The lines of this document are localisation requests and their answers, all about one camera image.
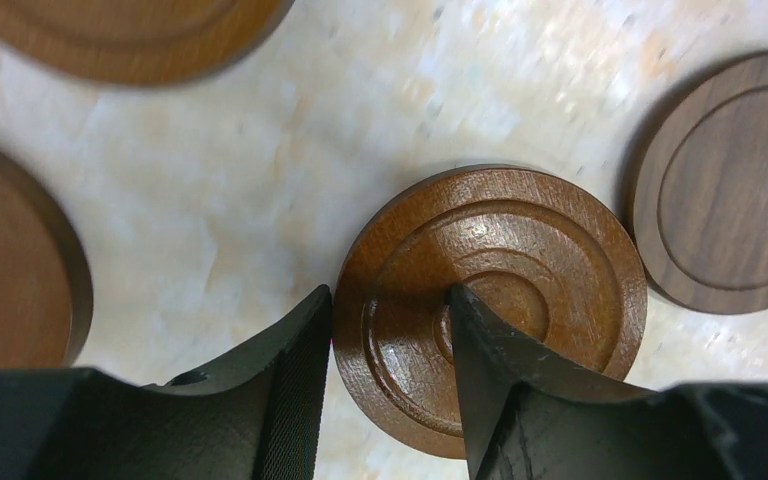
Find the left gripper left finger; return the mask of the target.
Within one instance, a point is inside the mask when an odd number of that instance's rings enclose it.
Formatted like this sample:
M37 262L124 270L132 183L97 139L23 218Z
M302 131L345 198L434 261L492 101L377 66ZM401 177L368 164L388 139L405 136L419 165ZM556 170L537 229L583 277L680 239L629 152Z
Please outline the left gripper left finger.
M315 288L163 385L95 368L0 370L0 479L310 479L331 343Z

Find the dark walnut coaster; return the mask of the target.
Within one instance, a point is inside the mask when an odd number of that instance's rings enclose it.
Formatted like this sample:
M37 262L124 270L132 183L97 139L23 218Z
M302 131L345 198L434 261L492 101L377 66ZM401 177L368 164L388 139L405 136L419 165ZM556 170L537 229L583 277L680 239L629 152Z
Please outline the dark walnut coaster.
M700 312L768 309L768 51L674 96L634 168L628 221L654 288Z

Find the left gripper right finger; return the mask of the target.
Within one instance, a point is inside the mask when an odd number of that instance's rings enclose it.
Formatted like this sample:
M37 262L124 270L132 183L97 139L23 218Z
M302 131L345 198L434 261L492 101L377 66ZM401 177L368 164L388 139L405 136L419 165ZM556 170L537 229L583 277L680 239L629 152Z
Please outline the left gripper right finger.
M473 479L768 479L768 382L652 391L569 360L462 284L447 295Z

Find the brown ridged wooden coaster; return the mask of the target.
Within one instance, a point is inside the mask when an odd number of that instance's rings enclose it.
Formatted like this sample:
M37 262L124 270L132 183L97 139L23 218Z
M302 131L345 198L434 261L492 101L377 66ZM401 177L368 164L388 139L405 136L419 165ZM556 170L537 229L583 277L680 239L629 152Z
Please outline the brown ridged wooden coaster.
M0 1L0 42L84 80L157 87L215 74L256 50L289 1Z

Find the light wooden coaster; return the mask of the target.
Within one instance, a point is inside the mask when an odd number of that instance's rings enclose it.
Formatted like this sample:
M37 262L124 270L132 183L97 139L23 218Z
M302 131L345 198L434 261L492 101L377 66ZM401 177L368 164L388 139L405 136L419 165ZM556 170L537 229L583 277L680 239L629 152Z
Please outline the light wooden coaster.
M67 215L0 150L0 369L73 364L93 300L88 261Z

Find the dark brown ridged coaster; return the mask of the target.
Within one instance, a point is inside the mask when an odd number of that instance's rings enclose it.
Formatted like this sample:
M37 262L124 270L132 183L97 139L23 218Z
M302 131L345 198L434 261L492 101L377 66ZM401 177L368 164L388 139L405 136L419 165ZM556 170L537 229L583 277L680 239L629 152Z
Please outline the dark brown ridged coaster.
M510 165L453 169L411 186L373 216L345 258L333 345L359 409L430 455L465 455L445 302L457 283L515 328L616 380L642 343L638 251L586 190Z

